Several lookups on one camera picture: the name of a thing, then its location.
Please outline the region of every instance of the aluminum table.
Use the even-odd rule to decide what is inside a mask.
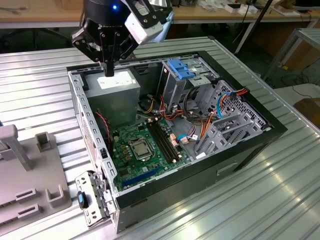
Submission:
[[[295,29],[287,41],[283,44],[282,48],[273,58],[271,64],[269,65],[267,71],[262,76],[262,79],[266,80],[267,77],[274,71],[275,67],[277,66],[278,62],[287,55],[292,55],[294,51],[297,49],[296,44],[300,44],[302,41],[307,42],[314,48],[320,50],[320,28],[297,28]]]
[[[74,48],[0,55],[0,120],[19,139],[56,136],[72,206],[2,239],[319,239],[320,131],[216,40],[140,46],[137,57],[206,50],[288,131],[247,167],[116,235],[110,221],[87,229],[75,177],[92,166],[75,118],[66,66],[91,61]]]

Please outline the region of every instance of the metal bracket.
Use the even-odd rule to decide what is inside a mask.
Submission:
[[[110,218],[116,212],[116,205],[110,190],[106,189],[106,182],[100,179],[101,173],[86,171],[75,178],[79,203],[85,198],[87,205],[83,207],[86,224],[89,228]]]

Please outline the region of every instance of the floor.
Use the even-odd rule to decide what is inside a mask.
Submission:
[[[238,42],[233,40],[238,34],[240,24],[190,24],[187,31],[188,37],[201,37],[211,35],[214,36],[220,43],[227,47],[231,52],[234,52]],[[59,33],[69,37],[77,28],[68,27],[58,29]],[[8,33],[10,30],[0,29],[0,36]],[[38,32],[36,37],[37,50],[60,49],[68,47],[68,42],[65,39],[60,39],[56,36],[51,36],[47,33]],[[0,53],[16,53],[25,51],[34,51],[33,34],[31,31],[20,33],[17,36],[11,37],[10,41],[3,42],[0,40]],[[257,74],[262,74],[270,62],[272,57],[269,56],[263,49],[259,48],[253,42],[246,44],[240,52],[238,58],[243,61]],[[320,84],[320,60],[303,71],[305,77],[300,76],[300,72],[291,72],[282,68],[277,68],[276,71],[267,79],[267,83],[274,89],[283,88],[291,85],[299,85],[303,83]]]

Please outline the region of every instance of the red wire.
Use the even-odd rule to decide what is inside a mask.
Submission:
[[[106,127],[106,132],[108,134],[108,146],[109,146],[109,150],[110,150],[110,146],[111,146],[111,140],[110,140],[110,132],[109,132],[109,127],[108,127],[108,124],[107,124],[107,121],[106,119],[100,114],[98,113],[97,111],[95,112],[104,122],[104,125]]]

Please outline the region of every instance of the motherboard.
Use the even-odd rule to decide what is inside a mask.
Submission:
[[[112,159],[118,173],[114,184],[119,191],[191,161],[163,118],[121,127],[111,134]]]

